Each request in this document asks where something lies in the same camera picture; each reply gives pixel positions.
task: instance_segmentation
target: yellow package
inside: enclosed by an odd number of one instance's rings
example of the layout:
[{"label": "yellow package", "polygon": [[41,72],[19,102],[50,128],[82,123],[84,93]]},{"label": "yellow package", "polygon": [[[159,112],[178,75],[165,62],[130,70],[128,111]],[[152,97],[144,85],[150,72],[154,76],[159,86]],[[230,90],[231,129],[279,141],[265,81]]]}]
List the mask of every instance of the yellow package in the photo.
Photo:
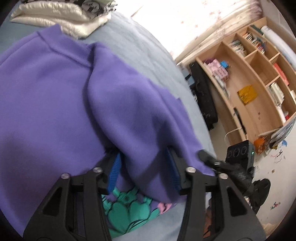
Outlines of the yellow package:
[{"label": "yellow package", "polygon": [[242,100],[244,105],[250,103],[257,97],[257,92],[253,88],[253,86],[248,85],[237,92],[239,98]]}]

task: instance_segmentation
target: red book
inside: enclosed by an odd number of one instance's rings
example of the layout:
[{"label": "red book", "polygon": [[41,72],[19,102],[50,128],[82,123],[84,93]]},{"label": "red book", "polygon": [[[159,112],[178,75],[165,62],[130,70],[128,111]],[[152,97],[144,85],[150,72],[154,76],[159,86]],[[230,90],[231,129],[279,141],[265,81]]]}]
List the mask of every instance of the red book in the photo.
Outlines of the red book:
[{"label": "red book", "polygon": [[281,68],[279,67],[279,65],[277,63],[274,64],[274,67],[275,67],[276,71],[279,73],[279,75],[281,76],[281,78],[283,79],[283,81],[285,82],[286,86],[288,86],[289,81],[288,81],[287,77],[285,76],[285,73],[281,70]]}]

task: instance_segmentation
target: black and white patterned fabric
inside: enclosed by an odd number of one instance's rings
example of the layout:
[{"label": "black and white patterned fabric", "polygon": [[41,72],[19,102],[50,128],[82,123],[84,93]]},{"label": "black and white patterned fabric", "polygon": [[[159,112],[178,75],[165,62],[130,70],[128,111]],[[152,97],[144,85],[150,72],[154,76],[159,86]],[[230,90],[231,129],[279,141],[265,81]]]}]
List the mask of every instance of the black and white patterned fabric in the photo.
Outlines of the black and white patterned fabric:
[{"label": "black and white patterned fabric", "polygon": [[[21,0],[23,4],[44,1],[44,0]],[[83,10],[90,13],[93,17],[98,17],[103,14],[107,14],[111,11],[115,11],[117,4],[113,0],[45,0],[55,2],[68,2],[80,6]]]}]

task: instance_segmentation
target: bed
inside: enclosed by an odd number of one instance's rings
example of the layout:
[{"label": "bed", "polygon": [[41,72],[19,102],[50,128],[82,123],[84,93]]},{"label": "bed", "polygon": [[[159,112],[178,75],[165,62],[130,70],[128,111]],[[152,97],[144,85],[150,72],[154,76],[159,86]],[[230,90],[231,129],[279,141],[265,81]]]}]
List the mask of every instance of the bed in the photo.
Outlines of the bed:
[{"label": "bed", "polygon": [[[9,16],[0,26],[0,54],[19,39],[41,29],[40,27],[11,23]],[[138,72],[150,78],[154,83],[167,88],[176,98],[180,98],[185,105],[195,135],[204,149],[215,155],[206,124],[188,84],[175,66],[170,54],[151,33],[133,20],[114,12],[107,24],[82,41],[104,43]],[[173,209],[143,227],[115,238],[114,241],[177,240],[184,209],[185,203],[177,204]]]}]

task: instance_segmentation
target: ribbed hem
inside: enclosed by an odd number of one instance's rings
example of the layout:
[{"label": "ribbed hem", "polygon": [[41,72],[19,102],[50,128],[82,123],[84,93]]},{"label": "ribbed hem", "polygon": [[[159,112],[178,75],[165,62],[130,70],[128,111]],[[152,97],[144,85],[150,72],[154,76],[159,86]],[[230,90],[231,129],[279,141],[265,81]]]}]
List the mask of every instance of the ribbed hem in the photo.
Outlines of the ribbed hem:
[{"label": "ribbed hem", "polygon": [[95,44],[75,41],[62,33],[58,24],[37,32],[54,51],[92,68]]}]

